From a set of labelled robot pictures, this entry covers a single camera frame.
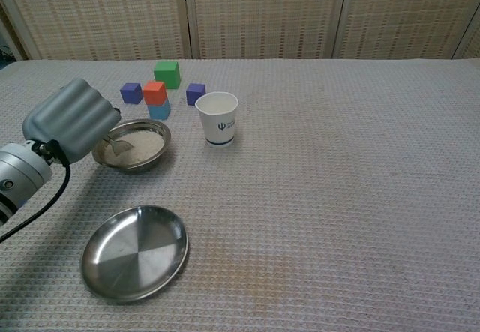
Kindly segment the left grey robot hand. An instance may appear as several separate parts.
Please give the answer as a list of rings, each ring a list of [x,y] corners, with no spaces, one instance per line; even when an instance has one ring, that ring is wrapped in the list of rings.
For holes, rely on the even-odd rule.
[[[59,143],[70,163],[83,159],[121,120],[121,113],[76,78],[37,105],[22,123],[27,140]]]

